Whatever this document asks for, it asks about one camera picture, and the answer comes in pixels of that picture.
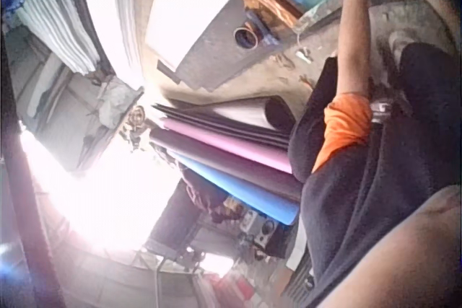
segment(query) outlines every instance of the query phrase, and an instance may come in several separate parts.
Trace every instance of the blue paper roll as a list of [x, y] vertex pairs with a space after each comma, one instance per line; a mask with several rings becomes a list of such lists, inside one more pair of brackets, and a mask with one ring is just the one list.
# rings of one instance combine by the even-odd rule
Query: blue paper roll
[[283, 224], [292, 224], [298, 215], [299, 206], [296, 203], [280, 198], [257, 185], [208, 167], [195, 160], [176, 153], [171, 154], [206, 180], [218, 185], [242, 202]]

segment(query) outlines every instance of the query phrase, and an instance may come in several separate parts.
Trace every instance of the shoe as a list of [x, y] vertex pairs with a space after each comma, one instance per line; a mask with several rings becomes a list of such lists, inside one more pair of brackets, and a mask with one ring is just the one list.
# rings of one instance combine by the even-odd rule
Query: shoe
[[404, 48], [411, 43], [418, 42], [420, 42], [420, 40], [417, 34], [412, 30], [397, 30], [391, 33], [388, 38], [388, 44], [390, 45], [390, 51], [397, 68], [401, 62], [401, 55], [403, 54]]

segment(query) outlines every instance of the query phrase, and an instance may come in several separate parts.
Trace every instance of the skin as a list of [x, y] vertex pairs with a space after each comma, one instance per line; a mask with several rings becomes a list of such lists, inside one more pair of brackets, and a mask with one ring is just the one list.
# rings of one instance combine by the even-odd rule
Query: skin
[[368, 97], [370, 22], [367, 0], [344, 0], [339, 33], [337, 94]]

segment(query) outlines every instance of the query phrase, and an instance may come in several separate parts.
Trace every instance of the pink paper roll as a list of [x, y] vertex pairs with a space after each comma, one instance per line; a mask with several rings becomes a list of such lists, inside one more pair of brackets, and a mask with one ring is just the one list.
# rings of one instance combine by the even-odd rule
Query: pink paper roll
[[283, 172], [292, 173], [287, 152], [281, 149], [222, 135], [171, 118], [163, 118], [161, 123], [166, 129], [194, 138], [210, 146], [220, 148], [239, 157], [259, 162]]

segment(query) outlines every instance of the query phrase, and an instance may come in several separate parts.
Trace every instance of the orange shirt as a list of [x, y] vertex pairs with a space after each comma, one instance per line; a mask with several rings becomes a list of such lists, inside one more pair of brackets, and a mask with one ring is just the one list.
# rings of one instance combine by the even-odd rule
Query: orange shirt
[[313, 172], [336, 151], [350, 144], [365, 144], [370, 131], [372, 111], [369, 100], [357, 94], [340, 94], [324, 110], [324, 145], [316, 158]]

